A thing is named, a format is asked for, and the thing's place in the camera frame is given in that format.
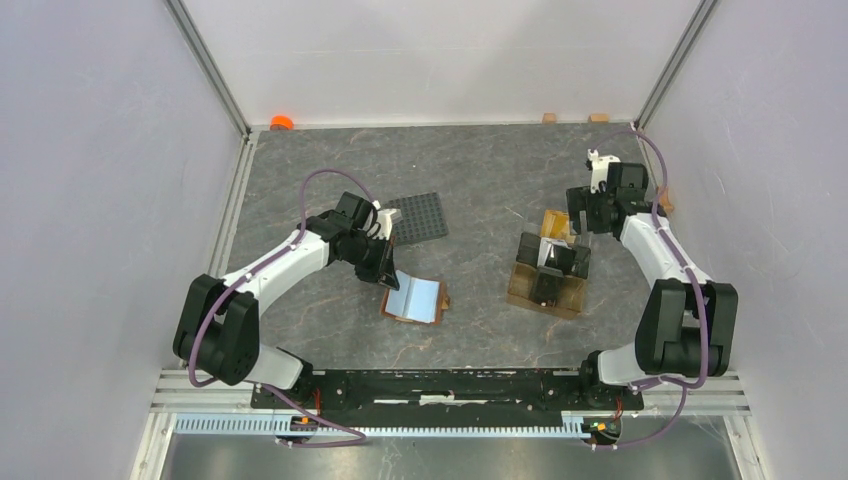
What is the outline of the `brown leather card holder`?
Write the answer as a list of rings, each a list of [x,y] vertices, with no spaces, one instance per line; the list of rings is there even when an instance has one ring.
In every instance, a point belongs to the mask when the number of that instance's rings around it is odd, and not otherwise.
[[[450,308],[447,285],[442,281],[411,276],[397,271],[398,289],[388,289],[380,313],[390,319],[424,325],[438,325]]]

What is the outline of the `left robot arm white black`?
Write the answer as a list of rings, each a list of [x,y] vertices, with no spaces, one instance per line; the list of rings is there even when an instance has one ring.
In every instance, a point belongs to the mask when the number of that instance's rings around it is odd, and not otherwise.
[[[309,216],[277,247],[222,278],[208,274],[189,286],[173,352],[227,385],[269,384],[290,407],[306,405],[313,379],[306,361],[260,340],[260,319],[284,293],[335,262],[353,266],[366,283],[396,290],[393,226],[400,210],[346,192],[336,207]]]

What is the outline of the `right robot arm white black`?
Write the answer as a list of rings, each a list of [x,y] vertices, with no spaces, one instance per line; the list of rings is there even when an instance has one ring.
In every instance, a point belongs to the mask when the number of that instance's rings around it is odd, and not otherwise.
[[[645,166],[596,152],[586,186],[566,192],[577,234],[610,234],[635,258],[651,291],[634,340],[593,353],[594,371],[577,382],[580,400],[602,408],[618,386],[635,391],[672,383],[688,389],[724,375],[730,364],[738,292],[714,281],[675,238],[664,210],[647,198]]]

